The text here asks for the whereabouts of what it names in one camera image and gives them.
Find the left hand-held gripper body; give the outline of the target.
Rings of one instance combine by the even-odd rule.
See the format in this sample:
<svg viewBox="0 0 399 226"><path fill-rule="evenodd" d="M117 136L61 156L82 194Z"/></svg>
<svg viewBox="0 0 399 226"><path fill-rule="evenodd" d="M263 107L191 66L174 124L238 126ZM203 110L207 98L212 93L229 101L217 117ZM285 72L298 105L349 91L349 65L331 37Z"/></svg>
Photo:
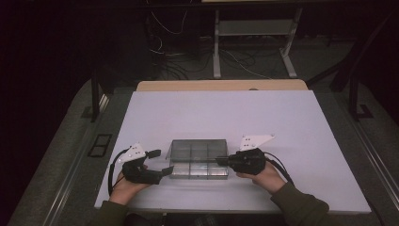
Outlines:
<svg viewBox="0 0 399 226"><path fill-rule="evenodd" d="M160 150L148 152L139 143L135 143L122 152L117 162L122 164L122 173L127 181L135 184L158 185L162 179L162 172L146 169L144 162L147 158L151 159L160 155Z"/></svg>

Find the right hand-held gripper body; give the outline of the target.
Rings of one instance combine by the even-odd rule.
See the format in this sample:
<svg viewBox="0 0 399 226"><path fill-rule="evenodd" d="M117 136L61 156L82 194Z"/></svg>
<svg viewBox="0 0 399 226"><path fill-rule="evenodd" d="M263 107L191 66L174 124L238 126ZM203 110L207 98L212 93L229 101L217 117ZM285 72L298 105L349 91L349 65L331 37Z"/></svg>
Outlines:
<svg viewBox="0 0 399 226"><path fill-rule="evenodd" d="M260 147L274 138L274 135L242 136L238 151L230 156L230 167L235 172L259 174L263 171L266 162L266 157Z"/></svg>

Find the transparent grey compartment box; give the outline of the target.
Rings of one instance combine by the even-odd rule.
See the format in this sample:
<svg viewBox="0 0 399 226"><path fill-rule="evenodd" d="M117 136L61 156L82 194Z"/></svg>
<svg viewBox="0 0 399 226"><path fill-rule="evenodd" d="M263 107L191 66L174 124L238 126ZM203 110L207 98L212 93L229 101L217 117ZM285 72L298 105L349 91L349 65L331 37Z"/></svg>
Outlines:
<svg viewBox="0 0 399 226"><path fill-rule="evenodd" d="M173 167L171 179L226 180L229 170L215 159L228 154L225 139L174 139L167 159Z"/></svg>

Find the person's left hand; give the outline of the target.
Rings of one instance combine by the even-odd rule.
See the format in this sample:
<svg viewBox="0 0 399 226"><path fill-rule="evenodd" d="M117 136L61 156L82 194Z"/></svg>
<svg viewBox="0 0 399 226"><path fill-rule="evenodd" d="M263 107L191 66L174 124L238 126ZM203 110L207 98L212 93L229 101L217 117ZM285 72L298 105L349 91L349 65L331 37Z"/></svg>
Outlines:
<svg viewBox="0 0 399 226"><path fill-rule="evenodd" d="M149 187L148 184L135 184L127 181L124 174L120 172L109 200L117 204L127 205L136 194L147 187Z"/></svg>

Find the person's right hand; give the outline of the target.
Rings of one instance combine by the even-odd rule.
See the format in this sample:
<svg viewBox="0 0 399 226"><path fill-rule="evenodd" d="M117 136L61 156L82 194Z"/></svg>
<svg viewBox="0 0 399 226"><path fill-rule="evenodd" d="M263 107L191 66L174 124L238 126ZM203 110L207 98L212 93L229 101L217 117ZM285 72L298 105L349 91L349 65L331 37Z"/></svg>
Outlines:
<svg viewBox="0 0 399 226"><path fill-rule="evenodd" d="M241 172L237 172L236 175L240 178L250 179L255 185L260 186L271 195L278 192L286 184L275 167L269 162L265 163L264 169L257 175Z"/></svg>

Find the wooden table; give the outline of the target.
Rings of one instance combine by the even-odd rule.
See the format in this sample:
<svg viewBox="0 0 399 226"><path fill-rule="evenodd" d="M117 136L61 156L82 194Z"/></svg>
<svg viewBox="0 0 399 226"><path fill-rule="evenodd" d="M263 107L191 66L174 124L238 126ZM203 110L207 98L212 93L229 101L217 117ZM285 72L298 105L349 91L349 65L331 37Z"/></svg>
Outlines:
<svg viewBox="0 0 399 226"><path fill-rule="evenodd" d="M300 79L142 81L137 91L307 90Z"/></svg>

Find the black metal stand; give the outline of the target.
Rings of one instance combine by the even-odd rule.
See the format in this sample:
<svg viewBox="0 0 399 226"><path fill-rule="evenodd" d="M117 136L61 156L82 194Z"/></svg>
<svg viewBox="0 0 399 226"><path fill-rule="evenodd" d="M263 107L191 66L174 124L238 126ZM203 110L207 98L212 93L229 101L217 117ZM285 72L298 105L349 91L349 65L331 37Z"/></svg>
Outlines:
<svg viewBox="0 0 399 226"><path fill-rule="evenodd" d="M99 76L96 70L91 73L91 121L95 122L100 115L100 105L101 105L101 86L99 83Z"/></svg>
<svg viewBox="0 0 399 226"><path fill-rule="evenodd" d="M359 80L352 77L349 82L349 113L355 121L370 119L373 117L367 105L361 105L359 100Z"/></svg>

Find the white metal stand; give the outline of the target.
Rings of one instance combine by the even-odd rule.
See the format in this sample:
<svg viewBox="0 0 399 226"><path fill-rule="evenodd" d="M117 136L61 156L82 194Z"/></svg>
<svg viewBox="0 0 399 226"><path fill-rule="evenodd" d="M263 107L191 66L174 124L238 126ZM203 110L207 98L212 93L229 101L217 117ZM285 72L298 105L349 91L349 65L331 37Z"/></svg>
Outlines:
<svg viewBox="0 0 399 226"><path fill-rule="evenodd" d="M213 69L214 78L221 77L220 68L220 37L232 36L284 36L286 43L279 49L279 55L290 78L297 78L295 67L289 57L295 39L303 8L295 10L293 19L267 19L267 20L221 20L220 11L215 12L215 32Z"/></svg>

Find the black slanted stand bar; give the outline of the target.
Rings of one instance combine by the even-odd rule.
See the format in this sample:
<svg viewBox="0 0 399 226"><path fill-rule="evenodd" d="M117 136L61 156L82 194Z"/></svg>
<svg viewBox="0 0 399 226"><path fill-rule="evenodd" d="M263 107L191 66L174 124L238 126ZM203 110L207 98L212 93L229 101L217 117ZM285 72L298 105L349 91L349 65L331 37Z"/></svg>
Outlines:
<svg viewBox="0 0 399 226"><path fill-rule="evenodd" d="M337 74L329 85L332 91L342 91L345 88L368 48L397 10L398 8L394 8L388 12L381 13L374 17L373 22L366 24L348 55L338 64Z"/></svg>

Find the aluminium rail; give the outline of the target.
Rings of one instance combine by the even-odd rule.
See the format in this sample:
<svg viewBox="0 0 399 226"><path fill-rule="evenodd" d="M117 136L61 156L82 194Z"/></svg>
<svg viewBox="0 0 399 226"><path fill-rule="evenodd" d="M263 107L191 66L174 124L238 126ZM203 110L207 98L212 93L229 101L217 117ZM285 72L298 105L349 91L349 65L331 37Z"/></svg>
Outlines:
<svg viewBox="0 0 399 226"><path fill-rule="evenodd" d="M101 96L101 99L95 102L96 106L91 108L92 111L97 110L97 113L92 112L89 115L88 122L86 123L85 133L81 136L79 146L76 148L76 154L73 156L73 160L67 171L65 179L61 183L61 186L56 193L55 200L53 201L50 210L44 222L42 223L42 226L57 225L63 208L72 191L72 187L75 184L76 175L80 168L82 159L87 154L88 146L94 137L97 127L99 126L99 119L106 110L108 103L109 98L105 94L103 94Z"/></svg>
<svg viewBox="0 0 399 226"><path fill-rule="evenodd" d="M382 161L379 153L377 152L377 148L367 136L367 133L361 126L360 122L354 120L349 113L346 104L340 104L340 108L344 112L346 119L350 122L351 126L355 130L357 138L360 140L360 143L363 146L363 150L365 151L381 183L387 190L392 203L397 209L399 209L399 185L392 177L385 163Z"/></svg>

